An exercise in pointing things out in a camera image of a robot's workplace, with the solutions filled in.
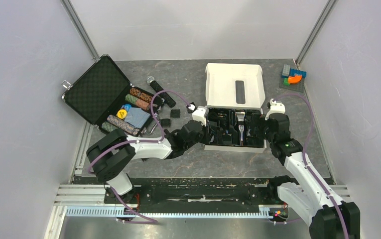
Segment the white clipper kit box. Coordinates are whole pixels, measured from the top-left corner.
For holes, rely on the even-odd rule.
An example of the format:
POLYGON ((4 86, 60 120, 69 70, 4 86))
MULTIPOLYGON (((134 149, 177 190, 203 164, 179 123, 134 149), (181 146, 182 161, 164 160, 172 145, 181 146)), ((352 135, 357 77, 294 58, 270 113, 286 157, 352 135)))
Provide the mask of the white clipper kit box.
POLYGON ((266 140, 251 137, 251 117, 263 114, 262 68, 254 64, 209 63, 206 66, 206 108, 217 142, 205 150, 262 153, 266 140), (245 112, 245 139, 240 146, 236 112, 245 112))

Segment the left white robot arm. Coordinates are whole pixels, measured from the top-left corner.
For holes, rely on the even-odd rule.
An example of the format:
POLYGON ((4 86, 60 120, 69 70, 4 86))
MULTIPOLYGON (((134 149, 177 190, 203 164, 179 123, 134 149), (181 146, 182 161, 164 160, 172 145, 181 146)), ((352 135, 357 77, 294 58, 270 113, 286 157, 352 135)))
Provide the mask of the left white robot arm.
POLYGON ((165 130, 164 136, 158 138, 135 137, 115 129, 88 148, 89 169, 99 182, 107 183, 122 202, 129 203, 135 198, 135 188, 124 168, 132 160, 180 157, 201 143, 205 133, 206 125, 193 119, 181 129, 165 130))

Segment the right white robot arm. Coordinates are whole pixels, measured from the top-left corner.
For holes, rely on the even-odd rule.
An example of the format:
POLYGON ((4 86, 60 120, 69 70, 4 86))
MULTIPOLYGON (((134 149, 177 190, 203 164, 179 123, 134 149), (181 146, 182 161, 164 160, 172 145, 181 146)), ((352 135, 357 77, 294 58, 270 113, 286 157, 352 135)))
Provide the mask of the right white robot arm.
POLYGON ((259 131, 272 155, 293 175, 279 176, 268 184, 267 198, 289 205, 303 220, 312 239, 359 239, 361 212, 346 202, 314 168, 302 144, 291 137, 289 117, 283 113, 261 115, 259 131))

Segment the black clipper comb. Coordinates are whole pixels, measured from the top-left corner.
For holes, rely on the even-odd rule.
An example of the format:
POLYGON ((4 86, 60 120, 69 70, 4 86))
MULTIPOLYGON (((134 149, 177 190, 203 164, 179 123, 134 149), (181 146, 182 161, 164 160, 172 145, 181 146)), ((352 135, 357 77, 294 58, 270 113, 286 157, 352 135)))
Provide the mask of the black clipper comb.
POLYGON ((191 102, 190 104, 187 105, 187 112, 189 114, 192 114, 193 112, 196 111, 197 107, 195 106, 195 104, 193 102, 191 102))
POLYGON ((181 117, 181 110, 180 109, 171 109, 170 117, 171 118, 180 118, 181 117))
POLYGON ((171 119, 161 119, 159 122, 163 128, 171 127, 171 119))

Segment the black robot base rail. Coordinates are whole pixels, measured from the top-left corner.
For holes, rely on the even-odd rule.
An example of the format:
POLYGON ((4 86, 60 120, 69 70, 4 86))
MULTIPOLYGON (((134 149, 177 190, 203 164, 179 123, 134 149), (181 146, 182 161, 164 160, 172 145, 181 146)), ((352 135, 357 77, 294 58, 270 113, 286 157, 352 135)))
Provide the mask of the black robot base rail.
POLYGON ((126 203, 157 205, 173 202, 240 202, 284 206, 268 178, 131 178, 126 203))

